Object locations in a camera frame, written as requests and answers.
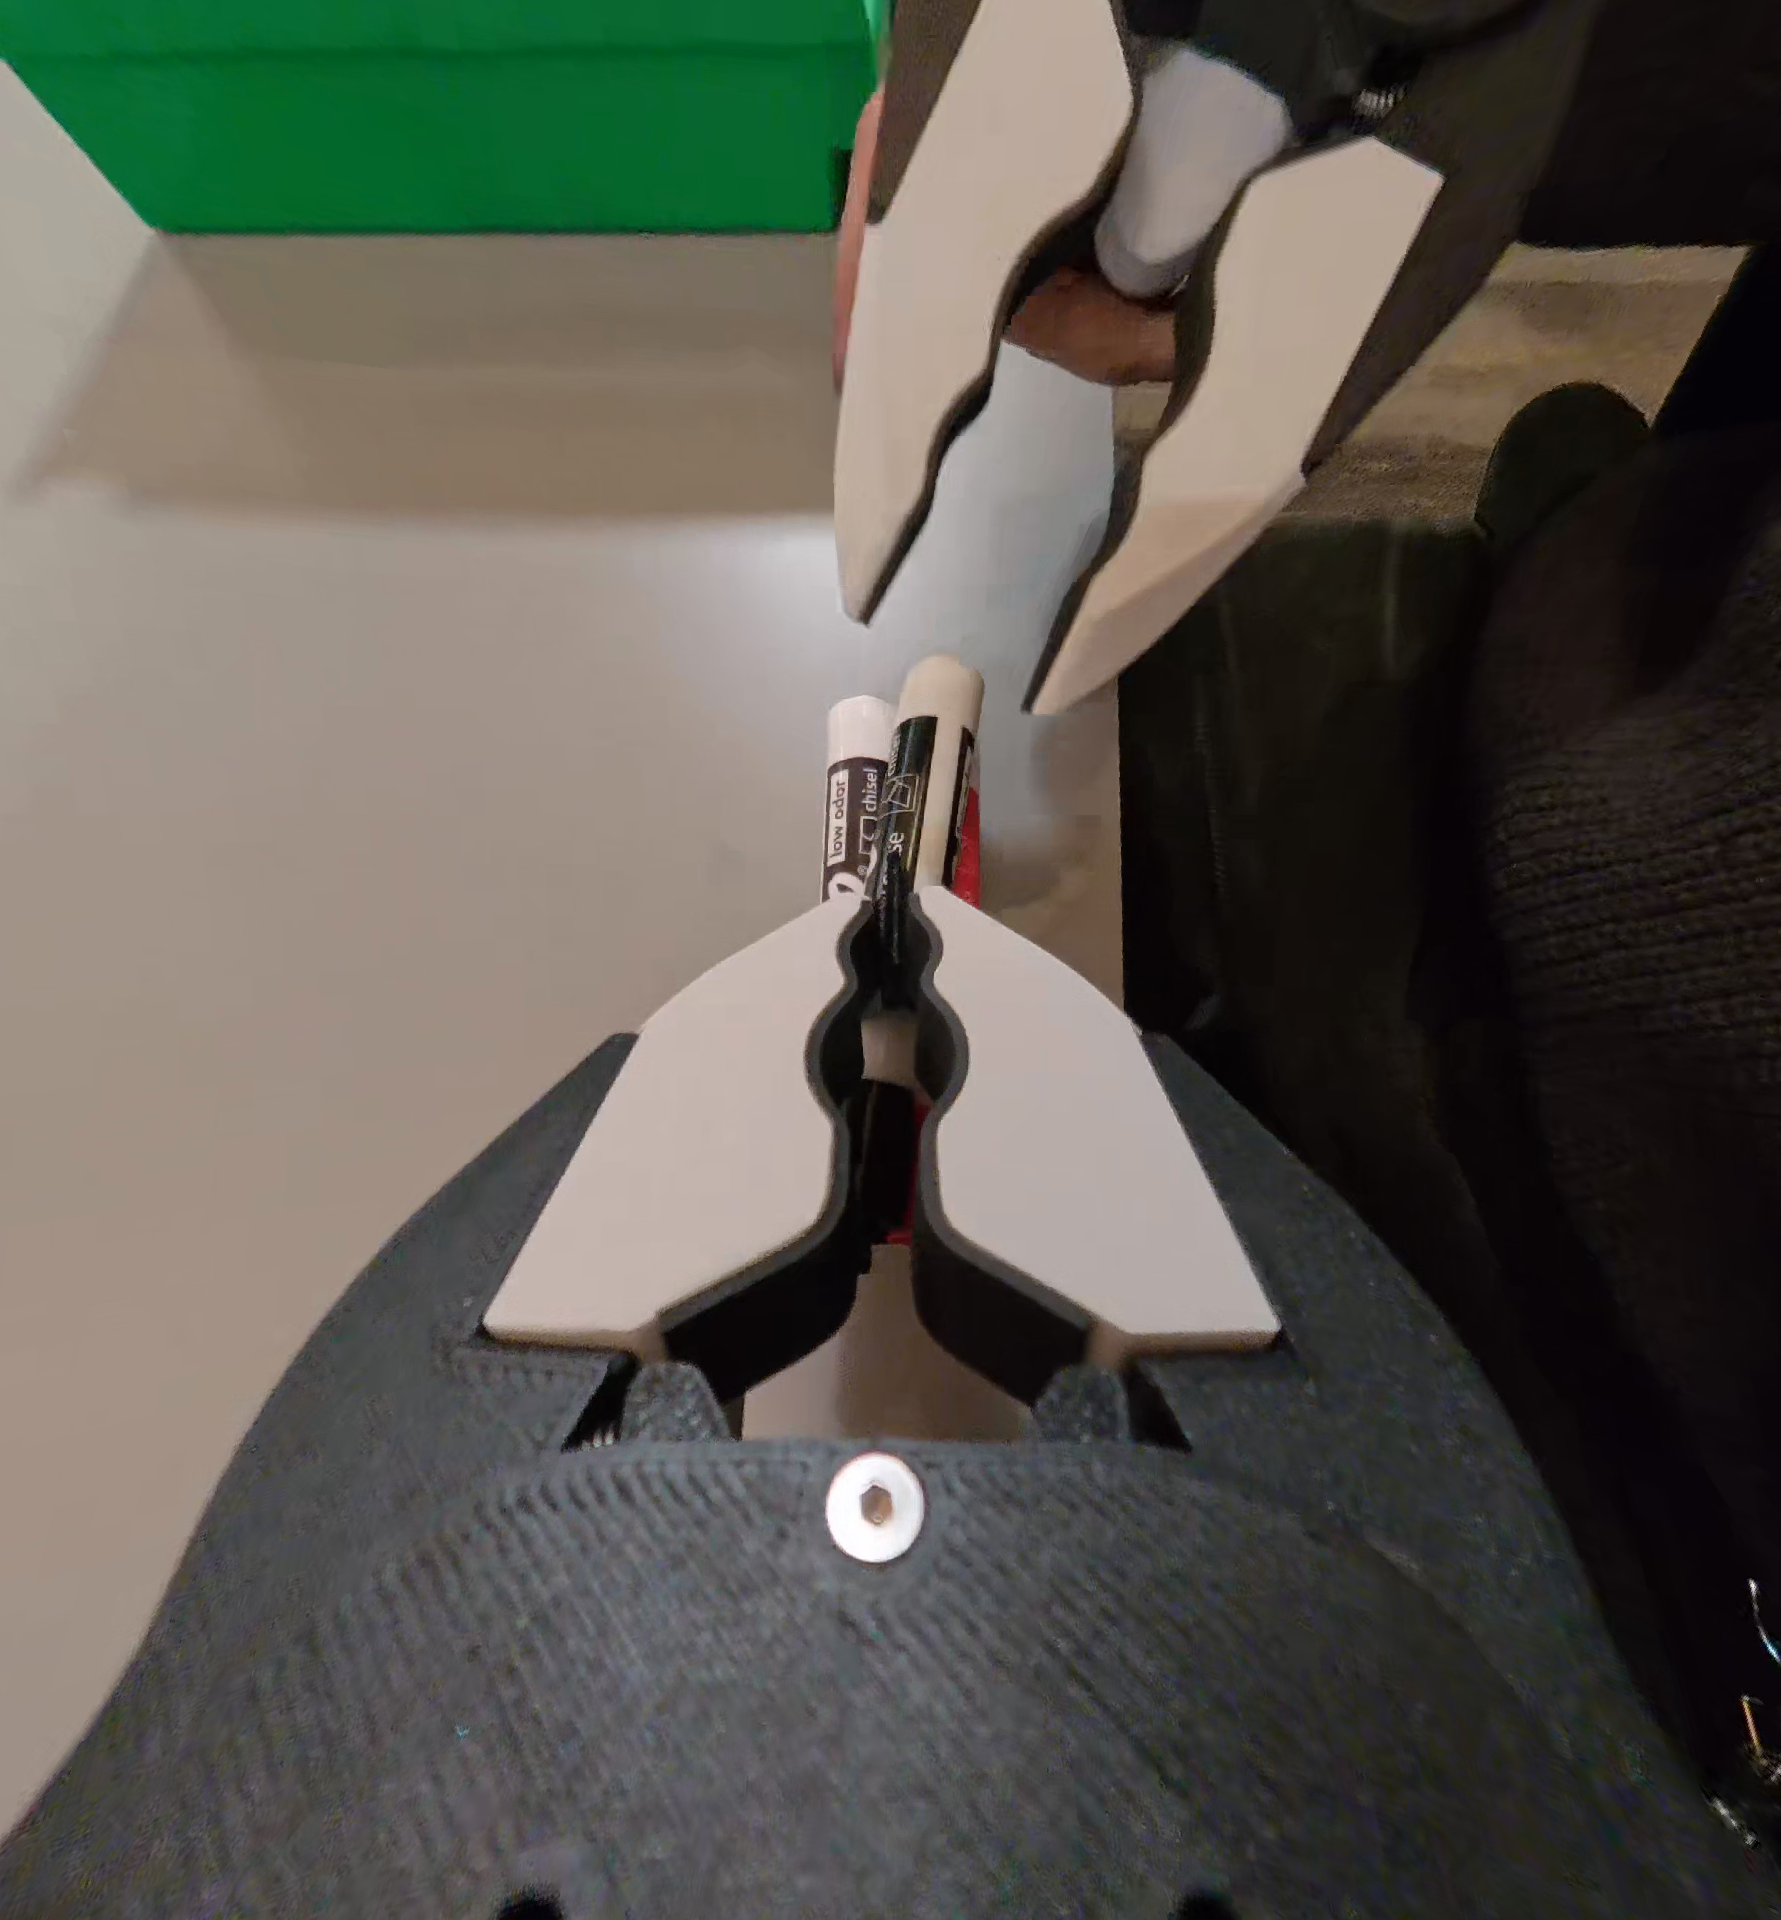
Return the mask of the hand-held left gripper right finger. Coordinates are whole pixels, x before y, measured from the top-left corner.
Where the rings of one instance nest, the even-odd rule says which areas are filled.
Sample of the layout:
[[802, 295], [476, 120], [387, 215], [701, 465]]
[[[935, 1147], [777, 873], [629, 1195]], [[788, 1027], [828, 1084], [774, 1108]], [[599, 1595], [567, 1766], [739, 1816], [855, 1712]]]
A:
[[1274, 1346], [1281, 1312], [1132, 1020], [944, 885], [911, 897], [903, 969], [933, 1341], [1020, 1402], [1082, 1361]]

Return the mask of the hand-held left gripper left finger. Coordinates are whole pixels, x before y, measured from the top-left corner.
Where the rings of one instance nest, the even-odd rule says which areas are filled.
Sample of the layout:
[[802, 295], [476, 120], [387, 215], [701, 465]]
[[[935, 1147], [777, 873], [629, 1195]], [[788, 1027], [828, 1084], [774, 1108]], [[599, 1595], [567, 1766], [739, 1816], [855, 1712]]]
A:
[[833, 899], [659, 1008], [484, 1336], [684, 1361], [721, 1401], [823, 1346], [872, 1255], [852, 1123], [870, 971], [870, 907]]

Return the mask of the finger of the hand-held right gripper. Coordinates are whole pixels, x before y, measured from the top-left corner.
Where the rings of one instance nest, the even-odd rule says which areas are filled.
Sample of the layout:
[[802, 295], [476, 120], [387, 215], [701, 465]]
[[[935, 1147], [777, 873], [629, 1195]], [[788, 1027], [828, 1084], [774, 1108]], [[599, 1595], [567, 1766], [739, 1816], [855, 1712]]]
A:
[[1125, 482], [1117, 532], [1075, 585], [1026, 697], [1061, 713], [1112, 682], [1302, 490], [1340, 396], [1443, 175], [1359, 136], [1248, 182], [1196, 268], [1158, 434]]
[[1102, 199], [1137, 102], [1123, 3], [893, 3], [834, 423], [854, 619], [907, 560], [1028, 268]]

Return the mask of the red dry erase marker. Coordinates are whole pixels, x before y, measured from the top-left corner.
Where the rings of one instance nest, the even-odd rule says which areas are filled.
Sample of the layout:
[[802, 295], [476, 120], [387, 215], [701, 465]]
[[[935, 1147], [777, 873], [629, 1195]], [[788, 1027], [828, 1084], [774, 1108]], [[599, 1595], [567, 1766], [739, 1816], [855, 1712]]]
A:
[[[951, 839], [946, 858], [944, 885], [972, 909], [985, 905], [983, 871], [983, 804], [980, 804], [980, 747], [967, 734], [954, 779]], [[909, 1096], [909, 1179], [903, 1195], [903, 1217], [885, 1233], [885, 1245], [909, 1245], [915, 1221], [916, 1138], [930, 1112], [926, 1091]]]

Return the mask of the person's right hand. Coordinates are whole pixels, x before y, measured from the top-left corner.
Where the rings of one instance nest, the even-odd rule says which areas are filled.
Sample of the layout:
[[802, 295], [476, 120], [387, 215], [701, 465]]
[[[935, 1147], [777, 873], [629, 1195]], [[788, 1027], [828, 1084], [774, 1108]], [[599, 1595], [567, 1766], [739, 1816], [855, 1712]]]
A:
[[[867, 225], [870, 180], [883, 116], [883, 86], [867, 96], [854, 134], [844, 205], [834, 223], [831, 277], [831, 382], [844, 383], [855, 280]], [[1125, 387], [1174, 378], [1176, 317], [1166, 304], [1115, 292], [1100, 272], [1064, 267], [1020, 302], [1004, 342], [1103, 386]]]

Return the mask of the grey desk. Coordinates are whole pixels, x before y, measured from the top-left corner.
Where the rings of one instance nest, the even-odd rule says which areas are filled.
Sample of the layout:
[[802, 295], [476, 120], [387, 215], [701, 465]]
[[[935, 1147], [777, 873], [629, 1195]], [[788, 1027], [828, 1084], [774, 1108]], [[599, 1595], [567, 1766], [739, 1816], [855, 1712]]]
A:
[[0, 1840], [292, 1355], [812, 900], [831, 237], [161, 236], [0, 61]]

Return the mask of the green plastic bin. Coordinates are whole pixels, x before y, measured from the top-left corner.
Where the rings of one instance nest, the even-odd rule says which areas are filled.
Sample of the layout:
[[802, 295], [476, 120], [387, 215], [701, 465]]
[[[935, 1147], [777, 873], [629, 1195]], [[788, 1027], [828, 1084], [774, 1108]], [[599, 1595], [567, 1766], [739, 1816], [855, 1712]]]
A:
[[0, 61], [176, 233], [812, 233], [883, 3], [0, 1]]

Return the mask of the black dry erase marker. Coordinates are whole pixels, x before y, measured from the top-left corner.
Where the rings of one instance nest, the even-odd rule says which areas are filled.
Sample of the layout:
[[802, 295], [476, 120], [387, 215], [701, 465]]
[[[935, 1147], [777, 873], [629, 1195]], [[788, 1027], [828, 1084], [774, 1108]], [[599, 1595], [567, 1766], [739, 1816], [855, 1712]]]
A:
[[978, 743], [983, 675], [947, 655], [909, 671], [896, 712], [877, 826], [876, 882], [893, 870], [918, 891], [944, 885], [954, 779], [964, 736]]
[[[834, 703], [827, 716], [827, 770], [820, 837], [820, 900], [862, 897], [881, 826], [896, 710], [872, 695]], [[911, 1029], [872, 1005], [862, 1020], [864, 1083], [850, 1099], [854, 1192], [872, 1242], [911, 1241], [911, 1181], [916, 1098], [911, 1088]]]

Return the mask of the person's dark trouser leg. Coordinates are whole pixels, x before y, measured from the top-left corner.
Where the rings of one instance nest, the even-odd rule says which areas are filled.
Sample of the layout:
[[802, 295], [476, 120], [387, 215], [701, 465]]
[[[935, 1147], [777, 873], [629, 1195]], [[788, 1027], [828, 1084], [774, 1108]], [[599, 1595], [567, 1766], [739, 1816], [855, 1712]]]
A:
[[1468, 516], [1278, 521], [1117, 684], [1132, 1020], [1412, 1270], [1481, 1235], [1462, 1091], [1509, 1083], [1465, 754], [1483, 619], [1529, 538], [1645, 440], [1612, 387], [1548, 389]]

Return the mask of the person's torso in black sweater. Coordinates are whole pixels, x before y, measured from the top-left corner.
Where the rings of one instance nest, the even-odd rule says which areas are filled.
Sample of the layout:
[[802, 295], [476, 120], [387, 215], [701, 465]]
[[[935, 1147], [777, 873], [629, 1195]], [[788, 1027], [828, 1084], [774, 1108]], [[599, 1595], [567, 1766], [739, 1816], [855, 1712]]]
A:
[[1466, 738], [1558, 1197], [1781, 1638], [1781, 426], [1556, 511]]

